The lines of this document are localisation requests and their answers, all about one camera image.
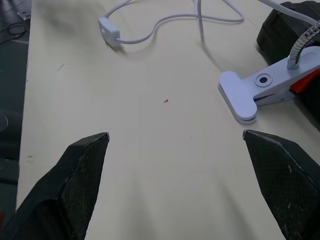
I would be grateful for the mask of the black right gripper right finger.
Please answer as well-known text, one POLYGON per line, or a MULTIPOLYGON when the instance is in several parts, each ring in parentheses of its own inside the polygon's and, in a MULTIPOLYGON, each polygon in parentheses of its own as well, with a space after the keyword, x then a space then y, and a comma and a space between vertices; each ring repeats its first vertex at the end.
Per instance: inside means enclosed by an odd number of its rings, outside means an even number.
POLYGON ((246 129, 261 194, 287 240, 320 238, 320 166, 295 142, 246 129))

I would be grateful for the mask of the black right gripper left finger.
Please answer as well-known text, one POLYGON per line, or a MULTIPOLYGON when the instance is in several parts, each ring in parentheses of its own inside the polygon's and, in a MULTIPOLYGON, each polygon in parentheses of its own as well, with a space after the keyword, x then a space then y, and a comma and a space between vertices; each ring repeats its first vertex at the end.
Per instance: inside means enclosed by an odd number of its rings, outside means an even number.
POLYGON ((83 240, 97 201, 107 132, 68 146, 31 189, 0 234, 2 240, 83 240))

